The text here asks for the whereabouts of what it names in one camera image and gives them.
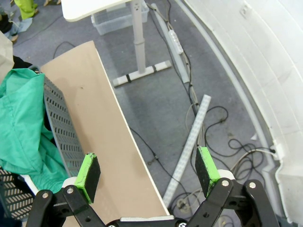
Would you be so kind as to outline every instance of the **wooden board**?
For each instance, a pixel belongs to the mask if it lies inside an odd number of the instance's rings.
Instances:
[[[97,154],[101,178],[92,205],[101,219],[168,215],[130,133],[93,41],[42,72],[63,92],[83,150]],[[64,226],[75,226],[69,218]]]

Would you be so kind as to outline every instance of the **yellow-green pants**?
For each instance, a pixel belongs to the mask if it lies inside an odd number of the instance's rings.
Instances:
[[[15,0],[15,4],[20,9],[22,20],[32,17],[38,6],[37,4],[34,4],[34,0]]]

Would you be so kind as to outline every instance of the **perforated basket side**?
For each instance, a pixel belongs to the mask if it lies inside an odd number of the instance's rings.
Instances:
[[[0,167],[0,199],[6,217],[25,220],[33,204],[33,196],[16,187],[17,175]]]
[[[61,154],[67,174],[77,176],[84,153],[71,121],[63,93],[45,78],[44,103],[54,140]]]

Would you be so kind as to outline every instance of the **white table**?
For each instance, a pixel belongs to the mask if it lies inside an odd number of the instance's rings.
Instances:
[[[62,0],[62,11],[64,18],[67,21],[73,22],[127,1],[130,0]],[[167,69],[171,66],[170,61],[164,61],[154,66],[146,67],[141,0],[132,0],[131,10],[133,16],[134,46],[138,70],[114,79],[114,86],[119,86],[134,79],[152,74],[156,71]]]

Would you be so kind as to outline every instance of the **green cloth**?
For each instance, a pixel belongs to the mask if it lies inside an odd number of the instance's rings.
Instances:
[[[34,0],[15,0],[15,4],[20,9],[22,20],[32,17],[38,6],[37,4],[34,4]]]
[[[44,126],[44,74],[11,70],[0,85],[0,166],[58,192],[68,175]]]

